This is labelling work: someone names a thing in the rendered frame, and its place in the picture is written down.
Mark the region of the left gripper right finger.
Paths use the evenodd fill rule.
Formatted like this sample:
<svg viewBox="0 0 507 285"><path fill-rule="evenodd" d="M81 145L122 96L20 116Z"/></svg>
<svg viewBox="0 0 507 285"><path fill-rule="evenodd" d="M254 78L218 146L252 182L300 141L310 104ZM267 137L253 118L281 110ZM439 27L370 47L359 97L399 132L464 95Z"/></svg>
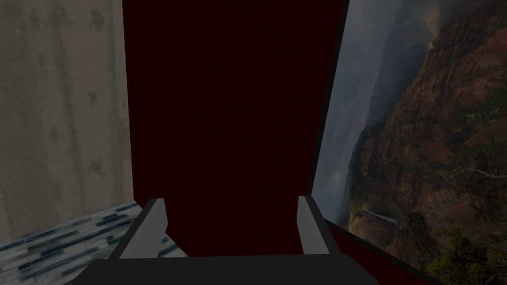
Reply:
<svg viewBox="0 0 507 285"><path fill-rule="evenodd" d="M341 252L311 196L299 196L297 226L305 255L339 255Z"/></svg>

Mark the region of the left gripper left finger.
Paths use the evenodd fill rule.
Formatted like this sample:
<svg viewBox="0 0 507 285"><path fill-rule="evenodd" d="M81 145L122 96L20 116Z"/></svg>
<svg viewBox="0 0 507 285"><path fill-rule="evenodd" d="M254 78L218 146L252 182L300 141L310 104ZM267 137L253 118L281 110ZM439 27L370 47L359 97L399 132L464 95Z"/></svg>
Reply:
<svg viewBox="0 0 507 285"><path fill-rule="evenodd" d="M156 258L167 225L164 199L150 199L120 239L109 259Z"/></svg>

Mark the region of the mountain landscape wall picture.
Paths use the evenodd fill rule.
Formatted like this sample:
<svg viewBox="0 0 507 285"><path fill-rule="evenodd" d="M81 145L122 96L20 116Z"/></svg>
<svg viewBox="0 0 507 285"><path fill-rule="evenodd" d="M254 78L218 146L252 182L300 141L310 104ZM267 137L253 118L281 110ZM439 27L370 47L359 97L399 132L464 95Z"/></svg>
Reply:
<svg viewBox="0 0 507 285"><path fill-rule="evenodd" d="M507 0L350 0L312 194L438 285L507 285Z"/></svg>

